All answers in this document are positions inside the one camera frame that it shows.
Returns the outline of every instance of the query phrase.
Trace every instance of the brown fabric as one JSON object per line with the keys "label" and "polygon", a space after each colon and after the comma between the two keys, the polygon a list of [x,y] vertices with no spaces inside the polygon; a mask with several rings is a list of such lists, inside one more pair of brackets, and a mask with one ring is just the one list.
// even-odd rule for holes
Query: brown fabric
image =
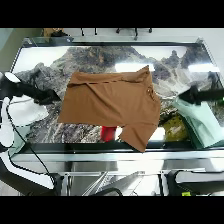
{"label": "brown fabric", "polygon": [[123,127],[120,138],[144,152],[159,117],[160,100],[147,66],[138,72],[75,72],[58,122]]}

